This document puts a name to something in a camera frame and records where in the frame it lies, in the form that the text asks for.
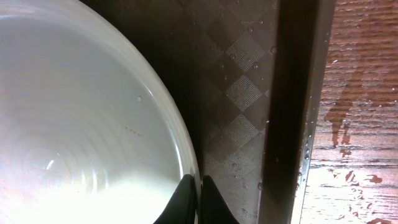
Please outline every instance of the white plate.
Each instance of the white plate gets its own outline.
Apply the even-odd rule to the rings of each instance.
[[[0,2],[0,223],[153,223],[198,167],[161,80],[75,0]]]

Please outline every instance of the black pointed object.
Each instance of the black pointed object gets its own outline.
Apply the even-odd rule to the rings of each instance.
[[[204,176],[201,188],[201,223],[202,224],[239,224],[228,209],[216,184],[210,176]]]
[[[186,174],[154,224],[193,224],[197,209],[195,179]]]

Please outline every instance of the wet wooden surface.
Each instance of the wet wooden surface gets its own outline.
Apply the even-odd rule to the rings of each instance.
[[[301,223],[398,223],[398,1],[337,0]]]

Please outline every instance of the brown tray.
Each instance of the brown tray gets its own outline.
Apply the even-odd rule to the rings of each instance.
[[[82,2],[153,66],[236,219],[298,223],[335,1]]]

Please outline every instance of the wood grain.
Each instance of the wood grain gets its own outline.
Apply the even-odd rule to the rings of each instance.
[[[398,223],[398,2],[338,0],[301,223]]]

